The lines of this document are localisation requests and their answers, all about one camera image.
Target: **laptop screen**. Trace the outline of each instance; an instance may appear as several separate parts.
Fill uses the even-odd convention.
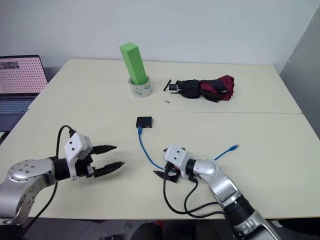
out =
[[[47,84],[38,55],[0,57],[0,94],[38,94]]]

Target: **white table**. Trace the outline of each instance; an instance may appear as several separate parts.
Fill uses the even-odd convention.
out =
[[[119,60],[71,59],[30,105],[30,109],[153,110],[217,113],[301,113],[272,65],[144,62],[153,93],[134,97],[128,70]],[[230,101],[214,103],[163,92],[169,79],[235,78]]]
[[[153,128],[142,140],[151,158],[164,165],[163,149],[180,144],[195,158],[213,158],[234,144],[219,163],[244,196],[266,218],[320,216],[320,141],[303,114],[192,113],[108,110],[29,110],[0,145],[0,181],[18,161],[55,154],[57,131],[69,124],[90,137],[94,145],[117,149],[94,157],[93,166],[125,161],[117,171],[100,178],[60,182],[56,196],[41,215],[68,219],[184,219],[173,213],[162,194],[162,180],[152,170],[138,142],[137,116],[152,116]],[[68,139],[62,136],[61,149]],[[180,179],[168,183],[172,205],[183,201],[194,186]],[[46,204],[52,187],[37,196],[34,216]],[[189,206],[213,200],[201,181]]]

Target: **laptop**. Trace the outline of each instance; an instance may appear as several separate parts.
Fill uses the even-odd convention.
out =
[[[14,128],[47,84],[39,55],[0,56],[0,132]]]

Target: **white wall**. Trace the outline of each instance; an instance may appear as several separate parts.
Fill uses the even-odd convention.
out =
[[[0,0],[0,56],[274,64],[282,70],[320,0]]]

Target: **folded umbrella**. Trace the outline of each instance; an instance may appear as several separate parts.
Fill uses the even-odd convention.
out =
[[[169,90],[188,99],[197,99],[203,95],[212,102],[228,101],[234,93],[235,79],[225,75],[215,80],[185,80],[169,84]]]

